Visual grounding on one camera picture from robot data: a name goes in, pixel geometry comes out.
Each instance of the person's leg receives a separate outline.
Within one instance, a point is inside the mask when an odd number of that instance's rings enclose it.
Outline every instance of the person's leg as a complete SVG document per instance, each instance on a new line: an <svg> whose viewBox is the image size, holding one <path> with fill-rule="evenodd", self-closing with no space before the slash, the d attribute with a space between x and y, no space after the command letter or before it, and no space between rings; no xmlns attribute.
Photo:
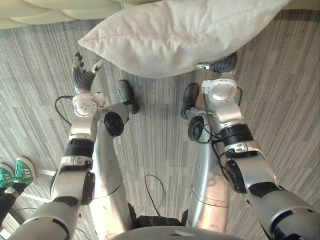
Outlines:
<svg viewBox="0 0 320 240"><path fill-rule="evenodd" d="M34 165L29 159L18 157L15 165L13 185L8 187L0 197L0 226L16 199L23 193L25 188L36 179Z"/></svg>
<svg viewBox="0 0 320 240"><path fill-rule="evenodd" d="M14 172L8 165L0 164L0 197L5 193L5 190L14 183L12 178L13 174Z"/></svg>

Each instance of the shoe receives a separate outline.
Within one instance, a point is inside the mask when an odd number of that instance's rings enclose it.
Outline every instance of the shoe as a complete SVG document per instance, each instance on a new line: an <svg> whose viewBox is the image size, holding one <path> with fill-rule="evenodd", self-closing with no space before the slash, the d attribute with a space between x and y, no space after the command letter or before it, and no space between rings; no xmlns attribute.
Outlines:
<svg viewBox="0 0 320 240"><path fill-rule="evenodd" d="M117 88L122 97L123 103L125 105L132 104L133 109L131 110L131 113L136 114L137 112L139 112L140 107L130 83L127 80L120 80L117 83Z"/></svg>
<svg viewBox="0 0 320 240"><path fill-rule="evenodd" d="M199 85L196 83L191 83L185 90L183 96L183 107L181 110L181 117L183 119L188 119L186 116L186 108L192 108L196 106L196 102L199 95Z"/></svg>
<svg viewBox="0 0 320 240"><path fill-rule="evenodd" d="M13 182L29 186L36 179L35 167L32 162L23 156L15 160L15 174Z"/></svg>
<svg viewBox="0 0 320 240"><path fill-rule="evenodd" d="M0 189L11 187L14 184L12 169L5 164L0 164Z"/></svg>

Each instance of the green sneaker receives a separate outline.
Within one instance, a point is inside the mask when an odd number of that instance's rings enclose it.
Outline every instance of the green sneaker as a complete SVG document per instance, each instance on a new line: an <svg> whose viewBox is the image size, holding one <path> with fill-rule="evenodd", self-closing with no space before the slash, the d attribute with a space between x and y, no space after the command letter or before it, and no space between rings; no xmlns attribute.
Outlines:
<svg viewBox="0 0 320 240"><path fill-rule="evenodd" d="M32 162L26 157L18 157L15 160L15 174L13 182L29 186L36 178L36 172Z"/></svg>
<svg viewBox="0 0 320 240"><path fill-rule="evenodd" d="M14 184L13 174L14 172L8 165L0 164L0 189L11 187Z"/></svg>

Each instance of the black pants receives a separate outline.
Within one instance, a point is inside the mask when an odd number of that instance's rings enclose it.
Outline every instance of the black pants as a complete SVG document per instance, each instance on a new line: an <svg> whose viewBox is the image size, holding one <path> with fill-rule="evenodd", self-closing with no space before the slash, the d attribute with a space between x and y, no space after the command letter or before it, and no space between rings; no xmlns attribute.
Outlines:
<svg viewBox="0 0 320 240"><path fill-rule="evenodd" d="M23 191L26 188L25 183L15 183L12 186L13 189L15 189L19 195L23 193ZM12 208L12 206L15 204L16 197L10 193L5 193L5 190L7 188L0 188L0 226L2 225L2 222L4 221L5 217L7 216L9 210Z"/></svg>

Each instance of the robot finger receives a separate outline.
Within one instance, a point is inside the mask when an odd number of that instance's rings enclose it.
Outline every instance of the robot finger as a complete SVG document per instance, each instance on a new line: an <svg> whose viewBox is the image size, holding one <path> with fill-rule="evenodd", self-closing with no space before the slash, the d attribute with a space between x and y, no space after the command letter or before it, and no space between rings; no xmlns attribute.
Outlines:
<svg viewBox="0 0 320 240"><path fill-rule="evenodd" d="M90 70L90 72L92 72L93 74L96 74L96 72L101 68L101 66L103 64L104 64L104 61L102 59L100 59L99 61L96 62L95 65L93 65L93 67Z"/></svg>

